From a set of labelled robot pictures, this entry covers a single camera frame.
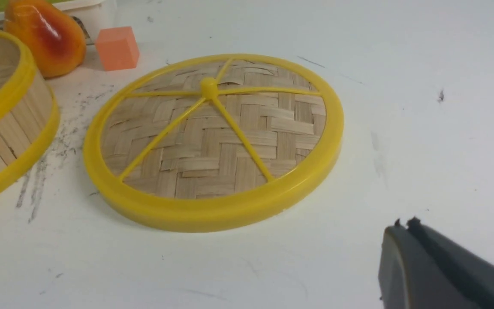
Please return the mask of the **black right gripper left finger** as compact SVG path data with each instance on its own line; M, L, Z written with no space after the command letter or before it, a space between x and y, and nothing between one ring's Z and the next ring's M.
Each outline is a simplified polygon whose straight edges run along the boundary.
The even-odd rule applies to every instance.
M397 219L383 234L378 283L385 309L479 309Z

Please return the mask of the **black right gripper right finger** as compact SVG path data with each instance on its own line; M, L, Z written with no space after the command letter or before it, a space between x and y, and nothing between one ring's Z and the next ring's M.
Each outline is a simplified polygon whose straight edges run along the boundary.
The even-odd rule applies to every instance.
M494 265L421 223L414 217L407 231L437 264L450 283L480 309L494 309Z

